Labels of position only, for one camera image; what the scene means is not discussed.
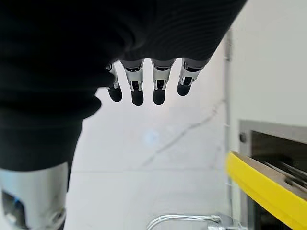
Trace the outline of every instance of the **black knit fabric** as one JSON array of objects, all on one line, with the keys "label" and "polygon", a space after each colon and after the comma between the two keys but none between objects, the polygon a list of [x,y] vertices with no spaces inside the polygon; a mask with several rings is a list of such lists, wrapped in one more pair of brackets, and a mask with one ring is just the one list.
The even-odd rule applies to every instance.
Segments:
[{"label": "black knit fabric", "polygon": [[112,85],[107,64],[207,60],[244,3],[1,1],[0,168],[71,166],[82,121],[101,106],[96,90]]}]

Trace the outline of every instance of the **white floor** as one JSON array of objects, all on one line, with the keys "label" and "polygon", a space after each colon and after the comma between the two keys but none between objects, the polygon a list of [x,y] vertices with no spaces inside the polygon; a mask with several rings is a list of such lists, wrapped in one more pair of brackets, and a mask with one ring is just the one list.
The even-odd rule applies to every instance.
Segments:
[{"label": "white floor", "polygon": [[[152,66],[144,64],[144,104],[131,102],[122,66],[116,65],[123,100],[111,101],[84,121],[79,140],[65,230],[144,230],[166,213],[228,214],[224,171],[224,48],[192,85],[177,94],[181,60],[162,106],[153,103]],[[0,220],[0,229],[9,229]],[[203,224],[164,223],[157,230],[204,229]]]}]

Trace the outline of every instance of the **metal handle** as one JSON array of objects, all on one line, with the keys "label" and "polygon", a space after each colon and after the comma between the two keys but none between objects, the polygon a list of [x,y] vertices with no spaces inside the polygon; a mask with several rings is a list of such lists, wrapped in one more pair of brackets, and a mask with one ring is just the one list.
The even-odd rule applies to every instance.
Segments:
[{"label": "metal handle", "polygon": [[195,215],[162,215],[154,220],[152,220],[146,227],[146,230],[152,230],[156,225],[170,221],[170,220],[179,220],[179,221],[214,221],[219,223],[221,221],[220,216],[210,215],[210,216],[195,216]]}]

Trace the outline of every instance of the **white wall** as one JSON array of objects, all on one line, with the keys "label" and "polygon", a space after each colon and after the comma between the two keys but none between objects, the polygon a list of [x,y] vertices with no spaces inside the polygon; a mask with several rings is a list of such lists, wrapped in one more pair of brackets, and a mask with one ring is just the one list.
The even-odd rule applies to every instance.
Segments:
[{"label": "white wall", "polygon": [[[307,125],[307,1],[249,0],[233,25],[230,146],[240,119]],[[234,215],[239,216],[238,189]]]}]

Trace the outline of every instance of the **metal frame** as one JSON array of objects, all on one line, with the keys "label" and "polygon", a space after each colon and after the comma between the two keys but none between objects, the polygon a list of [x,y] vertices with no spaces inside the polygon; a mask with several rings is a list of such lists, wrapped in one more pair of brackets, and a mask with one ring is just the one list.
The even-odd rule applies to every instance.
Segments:
[{"label": "metal frame", "polygon": [[[252,147],[255,144],[252,140],[253,132],[307,144],[307,127],[304,126],[243,120],[239,123],[239,130],[239,153],[249,157],[254,155]],[[256,229],[254,203],[243,191],[240,191],[240,207],[240,222],[247,226],[249,230]]]}]

